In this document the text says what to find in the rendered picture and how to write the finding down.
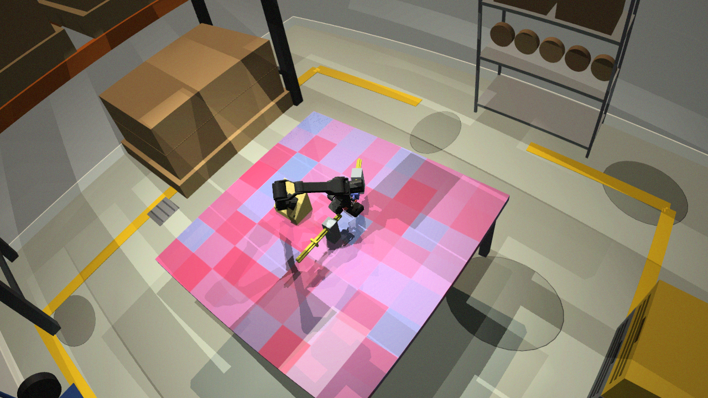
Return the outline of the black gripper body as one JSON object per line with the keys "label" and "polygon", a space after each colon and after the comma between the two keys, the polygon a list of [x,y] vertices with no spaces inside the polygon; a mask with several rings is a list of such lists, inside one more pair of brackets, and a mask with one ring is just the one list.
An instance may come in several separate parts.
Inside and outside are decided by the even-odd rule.
{"label": "black gripper body", "polygon": [[335,197],[338,199],[338,201],[342,201],[346,204],[346,207],[349,209],[349,213],[357,217],[357,215],[361,214],[362,211],[364,211],[364,206],[362,206],[359,202],[351,202],[352,197],[351,196],[346,196],[346,197],[337,197],[337,196],[327,196],[330,201],[333,201]]}

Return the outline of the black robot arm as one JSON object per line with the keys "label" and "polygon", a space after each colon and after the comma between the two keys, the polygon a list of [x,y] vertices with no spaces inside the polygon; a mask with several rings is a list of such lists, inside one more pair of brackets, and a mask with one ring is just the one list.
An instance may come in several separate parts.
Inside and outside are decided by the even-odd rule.
{"label": "black robot arm", "polygon": [[[294,183],[293,194],[288,193],[286,190],[285,182],[287,181]],[[363,179],[349,181],[348,178],[344,176],[336,176],[327,182],[293,182],[288,179],[281,179],[272,183],[272,190],[277,211],[285,211],[288,207],[294,211],[294,207],[298,203],[298,197],[296,196],[304,194],[305,192],[326,192],[329,196],[346,197],[350,196],[352,193],[365,191]],[[330,211],[333,211],[335,214],[341,214],[343,207],[346,207],[346,204],[342,201],[338,201],[336,197],[328,206]]]}

